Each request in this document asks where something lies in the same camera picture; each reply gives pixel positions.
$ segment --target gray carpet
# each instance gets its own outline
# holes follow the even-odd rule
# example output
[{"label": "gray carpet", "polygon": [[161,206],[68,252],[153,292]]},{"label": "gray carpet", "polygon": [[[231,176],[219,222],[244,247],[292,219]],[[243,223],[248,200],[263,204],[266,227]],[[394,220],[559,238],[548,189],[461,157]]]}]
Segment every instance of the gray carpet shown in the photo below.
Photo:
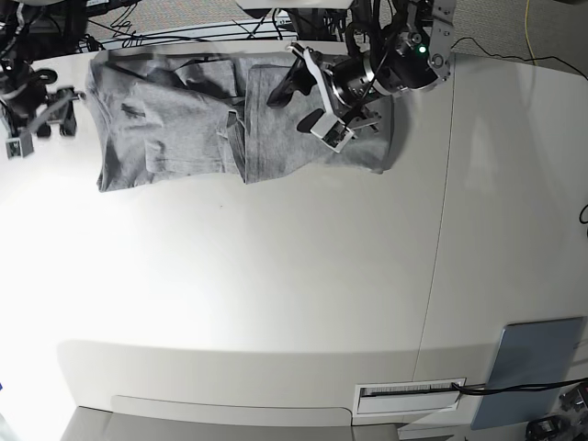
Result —
[{"label": "gray carpet", "polygon": [[[530,0],[529,38],[537,57],[555,55],[588,74],[588,2],[568,5],[555,0]],[[456,39],[474,37],[487,51],[530,57],[525,41],[526,0],[458,0],[454,24]],[[119,14],[113,11],[96,21],[109,25]],[[387,2],[382,2],[382,20],[389,19]],[[143,0],[129,20],[131,30],[175,28],[202,23],[246,19],[234,0]],[[97,38],[109,37],[106,30],[90,25]],[[457,52],[483,55],[471,42],[462,41]],[[539,65],[566,72],[567,66],[553,60]]]}]

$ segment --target gray cloth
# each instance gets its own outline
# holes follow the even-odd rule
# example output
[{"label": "gray cloth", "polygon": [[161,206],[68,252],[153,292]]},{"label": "gray cloth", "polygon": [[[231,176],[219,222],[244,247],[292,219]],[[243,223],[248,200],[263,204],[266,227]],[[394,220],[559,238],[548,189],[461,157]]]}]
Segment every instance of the gray cloth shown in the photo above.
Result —
[{"label": "gray cloth", "polygon": [[316,88],[282,109],[266,105],[291,57],[156,59],[90,63],[88,104],[103,151],[100,191],[206,173],[239,174],[247,184],[308,163],[382,173],[390,151],[391,99],[374,109],[390,121],[359,130],[334,153],[298,122],[322,107]]}]

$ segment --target blue panel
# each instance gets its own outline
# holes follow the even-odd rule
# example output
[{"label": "blue panel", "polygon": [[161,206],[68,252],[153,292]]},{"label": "blue panel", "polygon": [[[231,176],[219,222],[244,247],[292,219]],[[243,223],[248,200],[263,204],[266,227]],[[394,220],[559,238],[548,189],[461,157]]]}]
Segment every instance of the blue panel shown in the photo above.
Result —
[{"label": "blue panel", "polygon": [[[504,328],[486,389],[565,380],[583,329],[584,318],[511,324]],[[508,392],[482,398],[472,430],[540,418],[560,390]]]}]

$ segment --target floor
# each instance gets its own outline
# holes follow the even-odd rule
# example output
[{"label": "floor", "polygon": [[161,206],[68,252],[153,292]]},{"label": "floor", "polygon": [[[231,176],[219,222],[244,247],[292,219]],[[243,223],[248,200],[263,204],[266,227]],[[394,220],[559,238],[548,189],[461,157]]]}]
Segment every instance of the floor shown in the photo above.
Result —
[{"label": "floor", "polygon": [[[588,73],[585,46],[585,23],[588,2],[576,0],[565,4],[557,0],[530,0],[528,31],[536,57],[555,55]],[[526,0],[458,0],[454,24],[456,37],[474,37],[488,52],[529,57],[525,39]],[[109,25],[120,11],[100,17]],[[390,16],[387,2],[382,2],[382,18]],[[248,16],[234,0],[142,0],[130,16],[131,31],[175,28],[201,23],[245,19]],[[108,31],[91,25],[97,38],[108,37]],[[462,41],[457,52],[483,55],[471,41]],[[555,60],[539,65],[573,72]]]}]

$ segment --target table surface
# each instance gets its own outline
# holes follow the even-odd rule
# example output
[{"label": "table surface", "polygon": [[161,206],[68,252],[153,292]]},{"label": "table surface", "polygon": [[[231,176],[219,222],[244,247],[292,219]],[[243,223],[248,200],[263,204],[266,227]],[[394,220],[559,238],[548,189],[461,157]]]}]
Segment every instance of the table surface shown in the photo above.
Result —
[{"label": "table surface", "polygon": [[[83,88],[92,56],[39,66]],[[93,347],[63,345],[72,340],[187,349],[195,363],[226,356],[229,366],[202,373],[228,382],[243,374],[231,364],[245,366],[237,390],[205,375],[193,390],[170,388],[174,400],[349,407],[358,382],[483,382],[507,323],[588,311],[578,222],[587,97],[580,77],[459,56],[454,81],[397,102],[401,154],[384,175],[308,166],[252,186],[204,175],[111,194],[97,191],[96,128],[76,105],[75,139],[39,141],[25,161],[0,157],[0,413],[24,441],[58,439],[76,404],[107,408],[121,388],[140,393],[141,379],[108,380],[107,361],[68,375],[70,363],[94,360],[68,358]],[[585,352],[571,377],[586,376]],[[255,372],[250,355],[289,368]],[[296,393],[259,393],[286,375]],[[468,424],[476,405],[402,419],[402,435]]]}]

